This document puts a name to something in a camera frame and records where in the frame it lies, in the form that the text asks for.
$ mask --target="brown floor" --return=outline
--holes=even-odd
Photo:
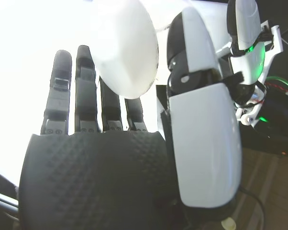
[[[264,202],[266,230],[288,230],[288,158],[244,149],[242,185]],[[232,215],[236,229],[258,230],[261,209],[252,198],[243,196],[238,194],[238,207]],[[203,229],[223,230],[220,223],[210,223]]]

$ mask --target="green wire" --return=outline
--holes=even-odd
[[[271,76],[271,77],[267,77],[266,80],[277,80],[277,81],[280,81],[284,84],[286,84],[288,86],[288,80],[285,80],[284,78],[281,78],[281,77],[276,77],[276,76]]]

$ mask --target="black robotic finger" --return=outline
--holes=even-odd
[[[99,132],[96,72],[88,46],[79,46],[76,58],[75,132]]]
[[[102,79],[100,79],[100,92],[103,131],[123,130],[119,96]]]
[[[65,50],[56,53],[41,134],[67,134],[72,78],[72,57]]]
[[[133,100],[125,99],[125,104],[129,129],[133,131],[147,132],[147,128],[143,120],[143,108],[140,98]]]

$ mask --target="white oval object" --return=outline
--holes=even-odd
[[[139,0],[94,0],[90,50],[101,78],[116,94],[134,99],[147,92],[158,67],[158,41]]]

